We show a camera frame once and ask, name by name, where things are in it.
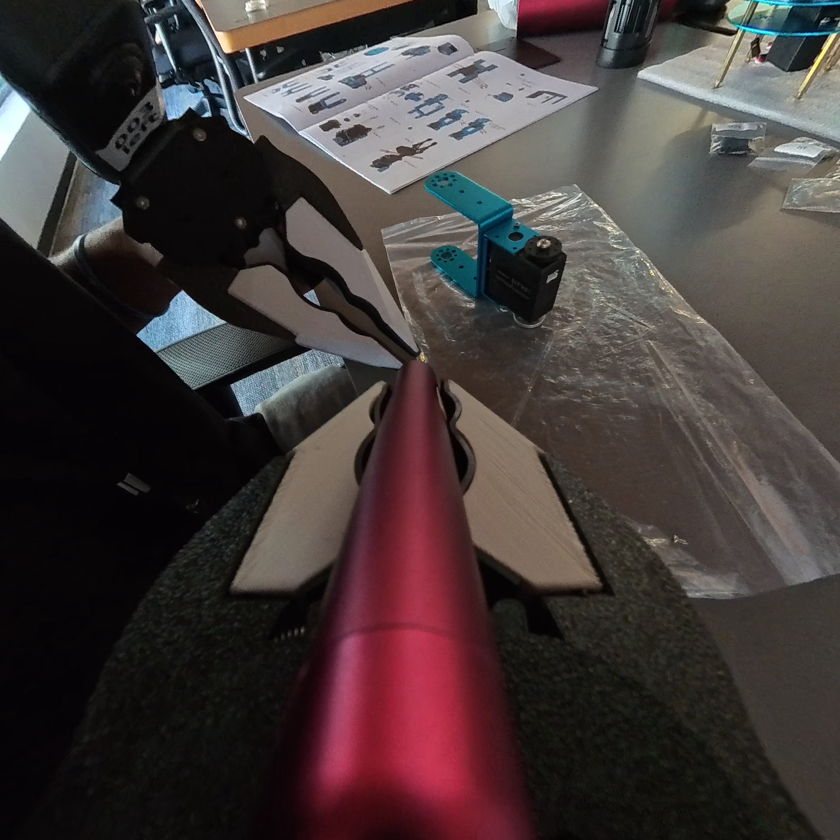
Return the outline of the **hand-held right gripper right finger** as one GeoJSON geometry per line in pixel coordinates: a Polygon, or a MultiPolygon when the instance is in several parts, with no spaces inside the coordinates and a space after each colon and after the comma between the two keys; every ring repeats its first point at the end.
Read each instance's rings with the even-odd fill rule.
{"type": "Polygon", "coordinates": [[[446,381],[445,392],[455,399],[455,430],[476,464],[464,503],[477,549],[534,592],[600,592],[602,580],[542,451],[460,385],[446,381]]]}

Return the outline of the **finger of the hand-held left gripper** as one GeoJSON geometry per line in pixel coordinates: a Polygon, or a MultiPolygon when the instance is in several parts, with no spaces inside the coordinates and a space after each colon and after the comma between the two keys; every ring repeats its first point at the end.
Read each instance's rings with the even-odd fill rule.
{"type": "Polygon", "coordinates": [[[284,214],[287,265],[311,283],[321,310],[379,344],[394,358],[420,351],[402,310],[330,189],[265,136],[256,142],[284,214]]]}
{"type": "Polygon", "coordinates": [[[413,358],[413,347],[401,343],[411,337],[405,322],[397,339],[390,337],[344,296],[337,280],[328,280],[328,289],[318,292],[318,302],[312,302],[294,290],[287,268],[257,264],[257,258],[269,256],[284,257],[276,231],[263,231],[259,245],[245,254],[248,267],[237,273],[228,295],[293,333],[306,349],[389,369],[413,358]]]}

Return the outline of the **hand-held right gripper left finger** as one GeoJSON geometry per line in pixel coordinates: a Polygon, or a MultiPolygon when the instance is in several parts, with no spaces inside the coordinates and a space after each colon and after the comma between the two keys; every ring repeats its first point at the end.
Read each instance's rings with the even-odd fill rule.
{"type": "Polygon", "coordinates": [[[355,460],[374,430],[377,382],[305,438],[292,458],[234,577],[234,595],[283,595],[335,561],[359,484],[355,460]]]}

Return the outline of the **blue bracket with black servo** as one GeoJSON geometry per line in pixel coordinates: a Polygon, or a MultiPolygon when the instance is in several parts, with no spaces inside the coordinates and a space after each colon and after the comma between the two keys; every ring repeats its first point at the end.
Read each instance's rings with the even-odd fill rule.
{"type": "Polygon", "coordinates": [[[521,326],[538,327],[554,306],[564,272],[560,240],[521,224],[507,200],[455,171],[430,175],[424,186],[478,232],[476,259],[445,245],[432,252],[433,265],[471,297],[487,297],[521,326]]]}

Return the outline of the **red screwdriver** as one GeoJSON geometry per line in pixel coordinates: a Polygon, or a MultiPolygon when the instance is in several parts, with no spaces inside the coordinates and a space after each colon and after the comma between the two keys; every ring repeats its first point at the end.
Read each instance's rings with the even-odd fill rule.
{"type": "Polygon", "coordinates": [[[256,838],[537,838],[434,371],[397,376],[256,838]]]}

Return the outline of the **person's left hand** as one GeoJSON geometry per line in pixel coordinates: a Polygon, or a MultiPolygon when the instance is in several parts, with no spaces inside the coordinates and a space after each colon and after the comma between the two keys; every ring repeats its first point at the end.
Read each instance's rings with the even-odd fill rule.
{"type": "Polygon", "coordinates": [[[133,333],[165,314],[181,292],[161,270],[161,259],[124,232],[120,217],[50,257],[133,333]]]}

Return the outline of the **black office chair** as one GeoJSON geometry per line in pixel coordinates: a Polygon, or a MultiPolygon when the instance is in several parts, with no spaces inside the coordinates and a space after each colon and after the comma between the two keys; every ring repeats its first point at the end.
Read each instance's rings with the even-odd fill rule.
{"type": "Polygon", "coordinates": [[[225,418],[243,415],[232,388],[234,383],[304,352],[294,340],[229,323],[156,351],[184,383],[225,418]]]}

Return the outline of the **person's grey pants leg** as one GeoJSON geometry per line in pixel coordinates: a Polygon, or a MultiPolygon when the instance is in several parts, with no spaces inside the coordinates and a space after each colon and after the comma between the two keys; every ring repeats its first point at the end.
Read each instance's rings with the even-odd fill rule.
{"type": "Polygon", "coordinates": [[[259,403],[261,415],[285,454],[315,433],[357,398],[350,373],[331,365],[299,376],[271,397],[259,403]]]}

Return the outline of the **clear plastic bag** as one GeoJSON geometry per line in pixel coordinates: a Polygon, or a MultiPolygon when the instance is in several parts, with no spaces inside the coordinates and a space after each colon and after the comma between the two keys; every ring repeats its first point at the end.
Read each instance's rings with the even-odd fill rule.
{"type": "Polygon", "coordinates": [[[439,246],[476,254],[469,220],[381,232],[436,372],[629,518],[688,594],[756,595],[837,574],[837,461],[577,185],[513,206],[568,256],[555,307],[533,329],[433,267],[439,246]]]}

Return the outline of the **open instruction booklet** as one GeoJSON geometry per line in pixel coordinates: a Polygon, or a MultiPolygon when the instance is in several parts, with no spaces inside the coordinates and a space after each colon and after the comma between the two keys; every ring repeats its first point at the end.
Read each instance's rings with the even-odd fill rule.
{"type": "Polygon", "coordinates": [[[442,35],[394,38],[245,99],[393,194],[594,91],[442,35]]]}

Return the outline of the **wooden table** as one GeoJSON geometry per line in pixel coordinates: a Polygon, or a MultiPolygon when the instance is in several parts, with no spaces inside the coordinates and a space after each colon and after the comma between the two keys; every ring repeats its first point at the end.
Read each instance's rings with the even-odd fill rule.
{"type": "Polygon", "coordinates": [[[477,1],[272,1],[266,9],[249,14],[242,1],[197,4],[226,54],[323,29],[328,33],[317,37],[318,47],[331,49],[357,32],[382,38],[450,23],[476,14],[479,5],[477,1]]]}

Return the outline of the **dark flat card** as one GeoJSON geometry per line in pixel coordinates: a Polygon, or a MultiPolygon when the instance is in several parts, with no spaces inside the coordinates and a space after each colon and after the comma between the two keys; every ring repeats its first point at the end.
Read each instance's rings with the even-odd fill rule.
{"type": "Polygon", "coordinates": [[[510,58],[524,67],[540,70],[561,62],[561,57],[521,38],[503,38],[482,47],[483,50],[510,58]]]}

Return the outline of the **red cylinder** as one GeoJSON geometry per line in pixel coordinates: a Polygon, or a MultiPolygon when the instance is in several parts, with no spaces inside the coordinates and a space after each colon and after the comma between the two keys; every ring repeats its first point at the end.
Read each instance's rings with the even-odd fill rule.
{"type": "Polygon", "coordinates": [[[519,1],[519,37],[601,30],[609,1],[519,1]]]}

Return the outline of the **black cylinder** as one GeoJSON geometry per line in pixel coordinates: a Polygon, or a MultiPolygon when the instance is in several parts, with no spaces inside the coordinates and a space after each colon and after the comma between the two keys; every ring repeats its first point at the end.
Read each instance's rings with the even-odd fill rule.
{"type": "Polygon", "coordinates": [[[641,64],[657,24],[661,1],[611,1],[596,65],[625,69],[641,64]]]}

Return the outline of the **small bag with black parts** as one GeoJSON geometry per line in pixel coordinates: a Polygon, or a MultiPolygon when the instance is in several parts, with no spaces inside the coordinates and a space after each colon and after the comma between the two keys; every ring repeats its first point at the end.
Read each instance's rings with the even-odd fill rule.
{"type": "Polygon", "coordinates": [[[715,123],[710,130],[710,155],[750,155],[763,151],[765,122],[715,123]]]}

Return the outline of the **grey foam mat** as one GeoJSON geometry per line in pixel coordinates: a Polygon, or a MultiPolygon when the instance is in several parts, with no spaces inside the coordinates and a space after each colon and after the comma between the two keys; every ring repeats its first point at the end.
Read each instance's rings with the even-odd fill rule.
{"type": "Polygon", "coordinates": [[[745,112],[825,138],[839,138],[839,71],[820,73],[802,98],[795,97],[807,72],[787,72],[769,62],[747,61],[741,49],[721,86],[713,87],[728,47],[713,42],[644,68],[638,78],[715,107],[745,112]]]}

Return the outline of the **small clear parts bag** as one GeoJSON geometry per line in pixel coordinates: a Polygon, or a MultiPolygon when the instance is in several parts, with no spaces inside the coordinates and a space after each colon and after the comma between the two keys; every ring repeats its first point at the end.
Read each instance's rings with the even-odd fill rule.
{"type": "Polygon", "coordinates": [[[784,210],[839,214],[839,176],[794,178],[788,185],[781,208],[784,210]]]}
{"type": "Polygon", "coordinates": [[[829,143],[800,137],[763,151],[752,159],[749,168],[804,175],[820,163],[836,158],[838,154],[839,149],[829,143]]]}

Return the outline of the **teal shelf with gold legs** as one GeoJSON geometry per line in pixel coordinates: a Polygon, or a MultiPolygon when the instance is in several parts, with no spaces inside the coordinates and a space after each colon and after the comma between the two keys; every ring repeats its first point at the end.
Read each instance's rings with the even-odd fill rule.
{"type": "Polygon", "coordinates": [[[746,34],[772,38],[824,38],[794,98],[801,100],[819,73],[827,73],[838,62],[838,1],[783,2],[751,1],[741,3],[728,14],[737,29],[719,74],[713,84],[718,89],[746,34]]]}

